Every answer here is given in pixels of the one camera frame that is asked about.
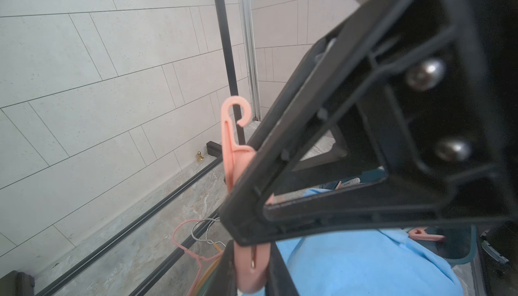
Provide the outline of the pink clothespin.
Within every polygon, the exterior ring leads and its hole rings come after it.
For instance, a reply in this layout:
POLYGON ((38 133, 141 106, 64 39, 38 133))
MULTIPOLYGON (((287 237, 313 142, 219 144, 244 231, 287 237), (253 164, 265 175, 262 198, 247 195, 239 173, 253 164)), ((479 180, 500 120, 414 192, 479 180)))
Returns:
MULTIPOLYGON (((237 185, 240 177, 253 161, 257 151, 246 144, 240 144, 235 139, 235 125, 244 127, 252 119, 252 109, 249 102, 241 96, 230 96, 221 107, 221 145, 223 165, 227 191, 230 197, 230 206, 225 206, 223 222, 232 235, 237 229, 230 227, 232 220, 241 221, 245 215, 251 213, 254 207, 244 189, 237 185)), ((235 238, 235 242, 243 246, 242 238, 235 238)))

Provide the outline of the pink wire hanger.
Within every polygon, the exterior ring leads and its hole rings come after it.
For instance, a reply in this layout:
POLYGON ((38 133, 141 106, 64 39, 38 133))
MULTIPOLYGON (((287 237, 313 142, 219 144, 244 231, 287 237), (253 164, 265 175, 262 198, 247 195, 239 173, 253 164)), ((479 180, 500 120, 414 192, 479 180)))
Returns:
POLYGON ((223 252, 225 251, 226 244, 221 241, 214 241, 205 237, 205 233, 207 229, 209 229, 213 224, 220 223, 218 216, 215 219, 205 218, 205 219, 188 219, 184 222, 180 223, 171 234, 171 241, 182 253, 183 255, 189 256, 193 259, 197 265, 197 272, 195 278, 190 285, 190 288, 187 291, 187 295, 197 295, 200 288, 198 287, 202 283, 205 283, 210 275, 215 271, 217 265, 221 261, 221 257, 223 252), (187 243, 179 243, 176 239, 176 235, 178 231, 182 230, 182 228, 187 224, 193 224, 190 231, 190 239, 193 241, 193 244, 196 243, 204 243, 206 245, 212 246, 216 253, 211 256, 203 256, 195 251, 192 251, 190 247, 187 246, 187 243), (196 235, 195 230, 199 229, 202 224, 206 224, 206 231, 201 233, 202 237, 196 235))

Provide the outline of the light blue t-shirt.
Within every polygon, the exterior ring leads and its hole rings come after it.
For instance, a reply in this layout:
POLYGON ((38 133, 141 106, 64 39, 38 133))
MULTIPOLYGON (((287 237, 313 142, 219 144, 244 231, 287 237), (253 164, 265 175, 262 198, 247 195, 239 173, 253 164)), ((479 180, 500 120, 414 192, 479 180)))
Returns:
POLYGON ((402 229, 277 242, 300 295, 462 295, 450 264, 402 229))

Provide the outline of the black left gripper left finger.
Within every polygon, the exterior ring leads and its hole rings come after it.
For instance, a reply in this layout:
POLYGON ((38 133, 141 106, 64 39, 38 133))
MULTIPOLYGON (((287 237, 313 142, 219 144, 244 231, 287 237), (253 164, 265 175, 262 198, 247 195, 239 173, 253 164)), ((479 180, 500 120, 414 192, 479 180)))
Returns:
POLYGON ((298 295, 275 243, 241 246, 231 240, 209 283, 207 295, 298 295))

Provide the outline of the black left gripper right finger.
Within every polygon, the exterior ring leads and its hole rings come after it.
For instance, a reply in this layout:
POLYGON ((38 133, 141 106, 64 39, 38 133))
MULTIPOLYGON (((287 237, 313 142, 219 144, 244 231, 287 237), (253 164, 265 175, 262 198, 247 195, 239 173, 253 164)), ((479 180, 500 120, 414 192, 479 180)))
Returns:
POLYGON ((367 0, 250 139, 243 246, 517 219, 517 0, 367 0))

